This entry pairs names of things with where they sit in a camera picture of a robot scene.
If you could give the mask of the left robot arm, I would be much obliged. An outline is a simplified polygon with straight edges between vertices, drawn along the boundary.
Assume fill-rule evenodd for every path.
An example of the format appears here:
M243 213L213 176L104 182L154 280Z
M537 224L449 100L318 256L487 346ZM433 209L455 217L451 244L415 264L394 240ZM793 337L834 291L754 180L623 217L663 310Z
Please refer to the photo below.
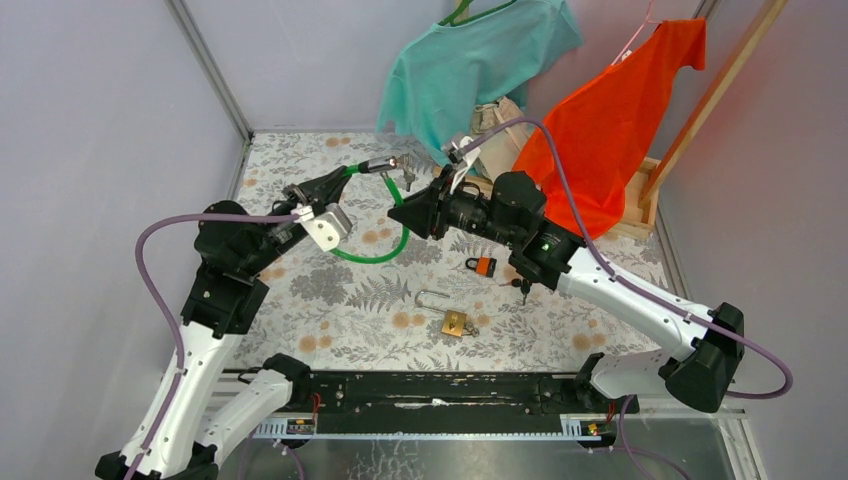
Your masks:
M227 458L274 410L296 411L312 394L310 369L278 354L253 385L215 414L207 407L268 293L261 273L304 239L335 248L351 224L339 207L347 167L291 185L263 216L222 200L189 216L201 263L179 314L167 313L175 351L137 431L103 455L99 479L214 479Z

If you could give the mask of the small silver keys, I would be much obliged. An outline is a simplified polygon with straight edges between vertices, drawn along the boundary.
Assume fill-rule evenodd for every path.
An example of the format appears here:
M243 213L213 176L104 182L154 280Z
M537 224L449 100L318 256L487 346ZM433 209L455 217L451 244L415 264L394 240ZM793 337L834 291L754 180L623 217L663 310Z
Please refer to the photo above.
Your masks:
M463 333L472 337L477 337L480 334L480 331L473 322L466 322L463 326Z

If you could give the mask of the brass padlock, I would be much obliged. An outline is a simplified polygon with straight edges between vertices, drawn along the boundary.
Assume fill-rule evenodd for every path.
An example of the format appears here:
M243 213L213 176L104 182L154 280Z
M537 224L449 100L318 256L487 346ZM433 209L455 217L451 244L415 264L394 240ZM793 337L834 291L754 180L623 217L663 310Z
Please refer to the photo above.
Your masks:
M414 296L414 302L418 308L442 315L441 332L443 334L461 338L466 333L471 334L474 331L474 329L466 329L468 326L468 316L466 313L430 305L426 301L426 297L446 300L450 299L450 296L446 293L432 290L420 290Z

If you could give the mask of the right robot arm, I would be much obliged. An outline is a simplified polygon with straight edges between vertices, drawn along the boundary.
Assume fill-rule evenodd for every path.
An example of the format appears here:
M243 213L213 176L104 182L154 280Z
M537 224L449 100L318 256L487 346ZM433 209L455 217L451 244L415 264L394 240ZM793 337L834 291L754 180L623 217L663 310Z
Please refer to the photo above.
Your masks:
M601 308L650 338L657 350L593 354L573 386L575 402L597 412L612 399L668 393L705 413L721 407L745 348L744 315L724 302L687 301L595 257L587 242L544 215L547 198L524 172L498 177L488 197L452 184L443 172L389 210L389 218L423 239L456 228L509 248L508 262L532 284Z

